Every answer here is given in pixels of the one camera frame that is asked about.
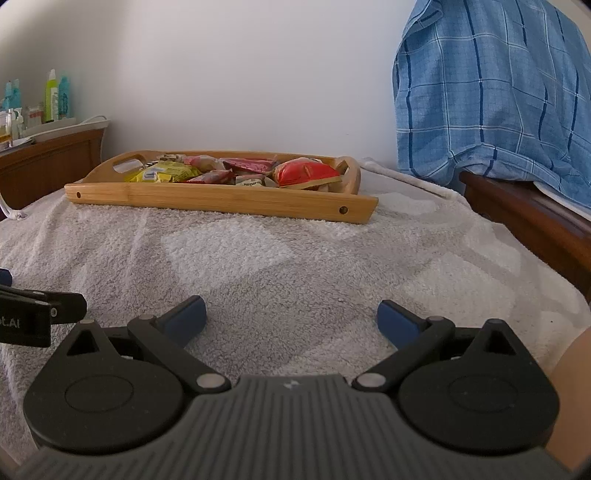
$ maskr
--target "person's arm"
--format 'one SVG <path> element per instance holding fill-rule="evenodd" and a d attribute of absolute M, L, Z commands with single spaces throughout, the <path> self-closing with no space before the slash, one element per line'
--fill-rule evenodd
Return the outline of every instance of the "person's arm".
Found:
<path fill-rule="evenodd" d="M 570 469 L 591 455 L 591 329 L 566 350 L 550 375 L 560 413 L 546 449 Z"/>

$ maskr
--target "blue plaid cloth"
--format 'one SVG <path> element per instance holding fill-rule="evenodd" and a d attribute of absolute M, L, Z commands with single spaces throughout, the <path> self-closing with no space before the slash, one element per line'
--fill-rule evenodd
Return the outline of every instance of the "blue plaid cloth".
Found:
<path fill-rule="evenodd" d="M 538 180 L 591 206 L 591 56 L 545 0 L 418 0 L 393 77 L 401 171 Z"/>

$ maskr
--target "ribbed plastic panel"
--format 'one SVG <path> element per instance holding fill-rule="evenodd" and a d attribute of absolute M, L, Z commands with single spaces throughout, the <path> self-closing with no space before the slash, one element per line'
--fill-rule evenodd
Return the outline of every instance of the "ribbed plastic panel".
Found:
<path fill-rule="evenodd" d="M 542 449 L 503 458 L 450 452 L 408 427 L 387 396 L 357 392 L 328 375 L 243 377 L 229 392 L 195 399 L 173 429 L 144 447 L 104 457 L 43 449 L 17 478 L 561 480 L 567 474 Z"/>

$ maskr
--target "wooden tray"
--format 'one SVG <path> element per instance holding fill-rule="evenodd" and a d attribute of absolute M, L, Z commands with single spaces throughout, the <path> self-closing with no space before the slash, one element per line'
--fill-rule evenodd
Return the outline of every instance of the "wooden tray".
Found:
<path fill-rule="evenodd" d="M 230 151 L 128 152 L 105 161 L 81 183 L 66 185 L 66 196 L 73 203 L 247 213 L 348 223 L 367 223 L 378 204 L 375 197 L 357 195 L 361 170 L 351 157 L 314 156 L 334 167 L 343 177 L 341 182 L 329 185 L 329 192 L 235 185 L 129 183 L 124 178 L 134 170 L 139 171 L 140 167 L 124 173 L 114 170 L 116 165 L 125 161 L 136 158 L 145 164 L 164 153 L 211 155 L 215 158 L 275 158 L 280 162 L 307 156 Z"/>

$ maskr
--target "metal screw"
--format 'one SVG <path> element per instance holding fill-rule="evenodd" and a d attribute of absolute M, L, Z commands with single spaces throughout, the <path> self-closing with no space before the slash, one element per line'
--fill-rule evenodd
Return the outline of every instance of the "metal screw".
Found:
<path fill-rule="evenodd" d="M 386 377 L 376 373 L 361 374 L 357 383 L 365 388 L 379 388 L 386 383 Z"/>
<path fill-rule="evenodd" d="M 207 390 L 221 387 L 226 379 L 220 374 L 203 374 L 197 377 L 197 385 Z"/>

